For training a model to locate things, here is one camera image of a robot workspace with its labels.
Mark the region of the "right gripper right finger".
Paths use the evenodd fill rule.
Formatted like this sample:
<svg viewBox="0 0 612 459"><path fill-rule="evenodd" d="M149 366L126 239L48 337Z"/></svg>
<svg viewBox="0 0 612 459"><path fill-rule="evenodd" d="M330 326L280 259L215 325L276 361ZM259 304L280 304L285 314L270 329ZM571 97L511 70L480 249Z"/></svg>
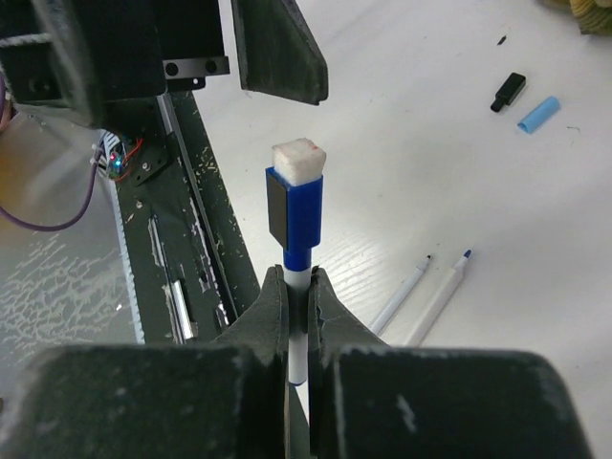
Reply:
<svg viewBox="0 0 612 459"><path fill-rule="evenodd" d="M310 449L317 458L589 458L566 385L540 355L394 347L315 269Z"/></svg>

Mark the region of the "black marker cap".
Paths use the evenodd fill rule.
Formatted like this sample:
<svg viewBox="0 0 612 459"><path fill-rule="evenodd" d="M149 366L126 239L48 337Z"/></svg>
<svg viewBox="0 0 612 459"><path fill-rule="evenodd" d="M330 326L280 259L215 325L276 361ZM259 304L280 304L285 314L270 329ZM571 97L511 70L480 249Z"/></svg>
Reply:
<svg viewBox="0 0 612 459"><path fill-rule="evenodd" d="M525 84L525 76L518 73L511 73L495 93L491 110L494 113L499 113L505 106L511 105L525 87Z"/></svg>

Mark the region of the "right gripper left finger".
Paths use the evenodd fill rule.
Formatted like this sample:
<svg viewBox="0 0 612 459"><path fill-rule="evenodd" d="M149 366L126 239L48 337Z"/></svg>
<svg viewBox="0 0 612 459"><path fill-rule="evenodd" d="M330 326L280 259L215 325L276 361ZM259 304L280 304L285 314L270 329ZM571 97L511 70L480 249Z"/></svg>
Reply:
<svg viewBox="0 0 612 459"><path fill-rule="evenodd" d="M2 456L289 457L286 303L272 267L252 306L211 342L40 352L2 415Z"/></svg>

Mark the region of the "blue eraser cap marker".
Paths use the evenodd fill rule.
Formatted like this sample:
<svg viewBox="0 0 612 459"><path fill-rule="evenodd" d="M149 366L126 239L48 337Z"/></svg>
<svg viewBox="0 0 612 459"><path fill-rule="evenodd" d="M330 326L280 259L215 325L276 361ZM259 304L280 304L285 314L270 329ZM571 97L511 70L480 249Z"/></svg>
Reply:
<svg viewBox="0 0 612 459"><path fill-rule="evenodd" d="M324 150L300 138L275 145L266 169L269 231L282 248L288 293L288 378L293 385L308 377L308 291L312 250L321 240L325 162Z"/></svg>

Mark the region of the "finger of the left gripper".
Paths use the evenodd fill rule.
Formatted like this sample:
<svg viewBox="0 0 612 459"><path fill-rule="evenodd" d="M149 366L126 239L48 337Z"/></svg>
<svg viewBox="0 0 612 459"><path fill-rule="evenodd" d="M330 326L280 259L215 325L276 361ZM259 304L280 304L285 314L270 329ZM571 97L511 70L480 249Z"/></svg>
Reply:
<svg viewBox="0 0 612 459"><path fill-rule="evenodd" d="M295 0L231 3L243 90L305 104L329 97L327 62Z"/></svg>

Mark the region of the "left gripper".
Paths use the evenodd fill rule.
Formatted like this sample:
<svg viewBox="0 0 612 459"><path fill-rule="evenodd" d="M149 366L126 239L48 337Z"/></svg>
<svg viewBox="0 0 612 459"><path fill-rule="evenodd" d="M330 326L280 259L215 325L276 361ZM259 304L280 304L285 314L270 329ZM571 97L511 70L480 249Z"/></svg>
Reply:
<svg viewBox="0 0 612 459"><path fill-rule="evenodd" d="M201 89L230 71L216 1L4 1L1 73L16 108L87 127L106 106Z"/></svg>

